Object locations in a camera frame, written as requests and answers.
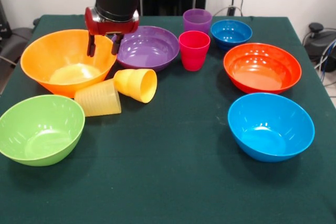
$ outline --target red bowl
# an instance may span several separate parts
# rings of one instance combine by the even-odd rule
[[[247,43],[232,48],[223,60],[231,81],[246,93],[282,93],[301,78],[299,62],[281,48]]]

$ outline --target green tablecloth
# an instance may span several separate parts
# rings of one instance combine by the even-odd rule
[[[311,115],[310,148],[276,164],[238,148],[227,111],[243,93],[212,42],[200,71],[185,71],[178,56],[159,72],[149,104],[121,95],[122,114],[87,118],[62,162],[28,167],[1,155],[0,223],[335,223],[335,108],[287,18],[234,18],[251,26],[251,41],[279,46],[301,63],[302,79],[283,95]],[[143,17],[141,24],[183,31],[181,17]],[[43,16],[32,40],[70,28],[85,28],[83,17]],[[0,114],[46,93],[17,66]]]

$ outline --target blue bowl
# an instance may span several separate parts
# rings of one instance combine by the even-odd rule
[[[315,135],[308,113],[277,94],[239,98],[229,109],[228,122],[239,147],[262,162],[280,162],[300,154]]]
[[[243,22],[225,19],[212,25],[211,34],[220,49],[229,51],[249,41],[252,37],[252,29]]]

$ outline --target translucent yellow cup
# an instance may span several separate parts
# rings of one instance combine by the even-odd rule
[[[119,94],[113,79],[77,91],[74,100],[81,105],[85,116],[121,113]]]
[[[156,92],[157,76],[152,69],[125,69],[115,73],[114,86],[122,94],[149,103]]]

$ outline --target purple bowl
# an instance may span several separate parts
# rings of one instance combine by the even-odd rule
[[[155,26],[139,26],[136,32],[125,34],[117,61],[124,68],[149,68],[158,72],[175,59],[180,50],[178,43],[170,31]]]

